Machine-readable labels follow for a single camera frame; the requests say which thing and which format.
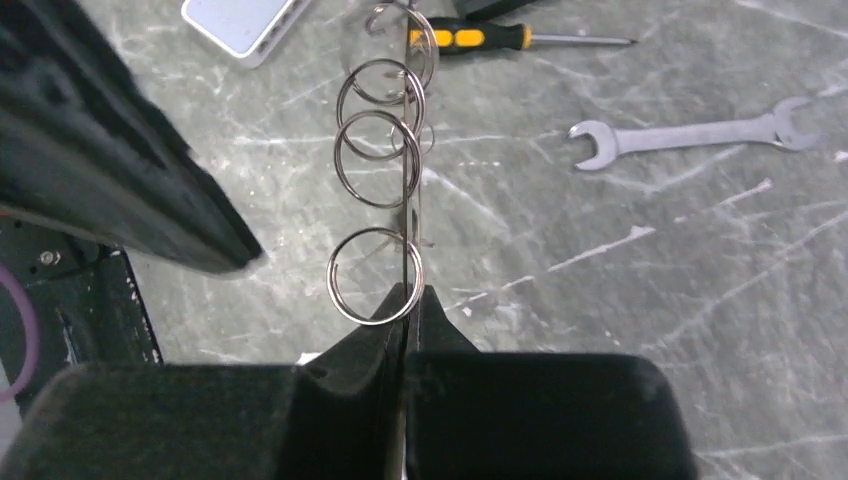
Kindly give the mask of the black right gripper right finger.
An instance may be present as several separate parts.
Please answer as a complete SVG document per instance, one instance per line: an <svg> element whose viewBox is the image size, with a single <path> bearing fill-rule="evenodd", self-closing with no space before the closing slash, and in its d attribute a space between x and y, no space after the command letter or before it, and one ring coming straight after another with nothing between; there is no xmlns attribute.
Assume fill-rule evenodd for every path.
<svg viewBox="0 0 848 480"><path fill-rule="evenodd" d="M615 353L482 352L427 288L405 359L411 479L693 479L661 370Z"/></svg>

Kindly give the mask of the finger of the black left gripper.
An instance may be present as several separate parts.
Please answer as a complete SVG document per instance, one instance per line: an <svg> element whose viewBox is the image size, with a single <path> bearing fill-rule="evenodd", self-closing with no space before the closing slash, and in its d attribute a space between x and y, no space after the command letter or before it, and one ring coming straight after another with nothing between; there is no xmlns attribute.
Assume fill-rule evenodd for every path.
<svg viewBox="0 0 848 480"><path fill-rule="evenodd" d="M1 208L209 274L263 254L74 1L1 5Z"/></svg>

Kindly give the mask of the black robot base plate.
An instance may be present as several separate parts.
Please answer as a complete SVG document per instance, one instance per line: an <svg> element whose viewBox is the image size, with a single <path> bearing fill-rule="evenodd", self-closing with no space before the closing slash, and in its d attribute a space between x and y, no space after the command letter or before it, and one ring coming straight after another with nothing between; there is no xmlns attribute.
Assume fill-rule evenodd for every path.
<svg viewBox="0 0 848 480"><path fill-rule="evenodd" d="M31 381L13 402L20 413L69 366L162 363L125 251L3 216L1 262L37 315L39 356Z"/></svg>

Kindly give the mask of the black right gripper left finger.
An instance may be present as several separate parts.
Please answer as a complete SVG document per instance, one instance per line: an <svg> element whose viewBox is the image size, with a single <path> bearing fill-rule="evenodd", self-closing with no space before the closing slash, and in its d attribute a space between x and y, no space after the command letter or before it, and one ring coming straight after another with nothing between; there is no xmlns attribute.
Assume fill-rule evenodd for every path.
<svg viewBox="0 0 848 480"><path fill-rule="evenodd" d="M380 479L407 324L304 365L87 363L36 397L5 479Z"/></svg>

